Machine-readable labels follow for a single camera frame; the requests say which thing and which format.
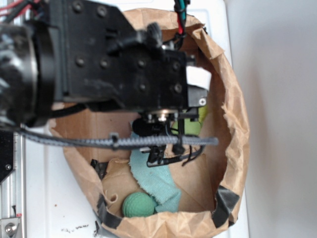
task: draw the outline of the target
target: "white surface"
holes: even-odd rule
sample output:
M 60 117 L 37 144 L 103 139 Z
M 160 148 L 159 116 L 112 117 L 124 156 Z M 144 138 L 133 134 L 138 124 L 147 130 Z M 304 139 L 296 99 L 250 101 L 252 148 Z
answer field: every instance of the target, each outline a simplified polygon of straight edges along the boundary
M 204 88 L 207 91 L 210 89 L 211 73 L 203 68 L 187 66 L 187 84 Z
M 173 0 L 146 0 L 120 4 L 121 10 L 151 7 L 173 10 Z M 206 23 L 207 31 L 226 50 L 231 61 L 225 5 L 222 0 L 193 0 L 189 13 Z M 26 144 L 27 238 L 93 237 L 96 216 L 75 181 L 61 148 Z M 246 203 L 243 199 L 239 221 L 219 238 L 248 238 Z
M 317 234 L 316 10 L 316 0 L 227 0 L 251 124 L 251 238 Z

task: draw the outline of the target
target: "gray braided cable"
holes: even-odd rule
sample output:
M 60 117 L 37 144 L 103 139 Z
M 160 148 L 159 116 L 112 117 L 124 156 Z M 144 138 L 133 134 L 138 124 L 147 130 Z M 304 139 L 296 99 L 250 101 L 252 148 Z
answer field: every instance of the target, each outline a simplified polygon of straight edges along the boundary
M 63 147 L 96 147 L 104 149 L 132 150 L 154 145 L 160 146 L 166 144 L 177 144 L 178 142 L 177 136 L 148 136 L 122 139 L 65 139 L 44 134 L 38 134 L 24 129 L 18 131 L 18 133 L 25 136 L 25 138 L 38 143 Z M 215 137 L 201 139 L 198 137 L 183 136 L 182 140 L 183 144 L 186 145 L 218 145 L 218 139 Z

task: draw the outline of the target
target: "white wall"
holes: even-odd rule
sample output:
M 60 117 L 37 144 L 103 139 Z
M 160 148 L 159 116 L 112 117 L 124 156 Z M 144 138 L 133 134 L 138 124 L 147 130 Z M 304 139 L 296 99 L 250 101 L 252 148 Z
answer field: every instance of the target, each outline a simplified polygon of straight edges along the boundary
M 227 0 L 251 124 L 251 238 L 317 237 L 317 0 Z

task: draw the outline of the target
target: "yellow-green object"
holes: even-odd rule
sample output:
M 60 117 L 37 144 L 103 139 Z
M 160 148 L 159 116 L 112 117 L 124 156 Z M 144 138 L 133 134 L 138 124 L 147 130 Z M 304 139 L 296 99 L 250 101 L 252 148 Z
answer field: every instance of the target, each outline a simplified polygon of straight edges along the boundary
M 203 126 L 203 122 L 208 114 L 208 107 L 207 105 L 204 107 L 201 107 L 198 109 L 198 113 L 199 113 L 199 119 L 198 121 L 201 123 L 201 126 Z
M 122 212 L 125 217 L 148 217 L 154 213 L 154 200 L 143 192 L 135 192 L 126 197 Z
M 185 134 L 186 135 L 199 135 L 201 128 L 203 127 L 203 122 L 208 114 L 207 106 L 199 108 L 199 119 L 198 121 L 190 121 L 190 119 L 184 120 Z M 178 122 L 176 121 L 172 128 L 178 129 Z

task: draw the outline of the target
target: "green wire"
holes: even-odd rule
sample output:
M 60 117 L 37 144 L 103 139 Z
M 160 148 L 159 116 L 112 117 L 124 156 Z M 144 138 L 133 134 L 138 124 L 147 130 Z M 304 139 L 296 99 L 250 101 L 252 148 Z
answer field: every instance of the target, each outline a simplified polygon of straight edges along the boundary
M 185 2 L 184 0 L 179 0 L 179 3 L 180 3 L 180 7 L 183 9 L 185 9 Z M 186 20 L 186 12 L 183 12 L 182 13 L 182 17 L 183 17 L 183 20 Z

